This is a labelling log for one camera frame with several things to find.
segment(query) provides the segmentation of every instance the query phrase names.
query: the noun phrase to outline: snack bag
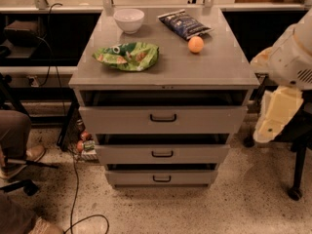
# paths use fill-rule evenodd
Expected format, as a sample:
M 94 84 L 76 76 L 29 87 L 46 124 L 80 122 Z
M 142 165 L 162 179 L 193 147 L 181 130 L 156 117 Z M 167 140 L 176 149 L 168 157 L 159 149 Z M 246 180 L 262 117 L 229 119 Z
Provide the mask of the snack bag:
M 158 46 L 142 42 L 100 48 L 93 53 L 99 62 L 124 71 L 142 71 L 154 65 L 158 56 Z
M 193 36 L 207 34 L 213 30 L 186 14 L 185 10 L 167 13 L 158 16 L 158 19 L 186 41 Z

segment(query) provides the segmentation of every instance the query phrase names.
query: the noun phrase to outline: white bowl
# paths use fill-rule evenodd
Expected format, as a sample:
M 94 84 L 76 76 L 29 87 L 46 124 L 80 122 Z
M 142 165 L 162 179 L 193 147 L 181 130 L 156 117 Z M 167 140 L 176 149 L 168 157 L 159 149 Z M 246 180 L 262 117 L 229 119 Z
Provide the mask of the white bowl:
M 143 24 L 144 12 L 137 9 L 123 9 L 114 13 L 114 19 L 125 33 L 134 34 Z

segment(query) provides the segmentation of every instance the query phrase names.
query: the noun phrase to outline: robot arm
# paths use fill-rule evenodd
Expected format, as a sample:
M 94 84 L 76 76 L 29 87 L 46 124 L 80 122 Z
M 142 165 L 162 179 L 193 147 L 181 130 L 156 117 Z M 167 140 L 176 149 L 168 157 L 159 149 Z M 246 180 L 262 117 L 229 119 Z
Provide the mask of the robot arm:
M 267 69 L 278 89 L 265 92 L 253 138 L 273 140 L 303 104 L 302 91 L 312 89 L 312 9 L 291 25 L 274 45 L 256 56 L 251 65 Z

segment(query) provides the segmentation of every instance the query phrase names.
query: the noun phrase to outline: concrete floor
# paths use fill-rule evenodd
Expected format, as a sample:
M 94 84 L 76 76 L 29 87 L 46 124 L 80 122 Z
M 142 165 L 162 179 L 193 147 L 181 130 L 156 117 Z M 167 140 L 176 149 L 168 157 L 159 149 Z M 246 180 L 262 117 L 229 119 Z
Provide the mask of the concrete floor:
M 64 230 L 90 216 L 104 215 L 109 233 L 312 233 L 312 153 L 307 152 L 299 201 L 289 198 L 293 184 L 295 154 L 288 143 L 271 142 L 246 148 L 249 116 L 220 165 L 218 176 L 207 187 L 112 188 L 98 163 L 73 162 L 70 152 L 56 145 L 60 128 L 33 128 L 29 146 L 44 144 L 42 162 L 59 168 L 29 166 L 14 181 L 32 179 L 40 187 L 34 196 L 22 189 L 10 192 L 13 200 L 33 209 Z M 72 211 L 79 177 L 79 190 Z M 7 184 L 0 181 L 0 186 Z M 91 217 L 73 228 L 73 233 L 105 233 L 102 216 Z

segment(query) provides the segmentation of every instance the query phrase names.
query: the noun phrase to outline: pants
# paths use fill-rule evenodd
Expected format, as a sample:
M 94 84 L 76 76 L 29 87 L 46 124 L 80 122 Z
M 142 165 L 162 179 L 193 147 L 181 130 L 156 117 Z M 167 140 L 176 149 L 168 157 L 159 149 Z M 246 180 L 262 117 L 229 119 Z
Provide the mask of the pants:
M 3 155 L 12 159 L 24 158 L 30 130 L 31 121 L 27 115 L 0 110 L 0 150 Z
M 0 232 L 6 234 L 28 233 L 36 220 L 34 211 L 25 209 L 11 201 L 9 196 L 0 190 Z

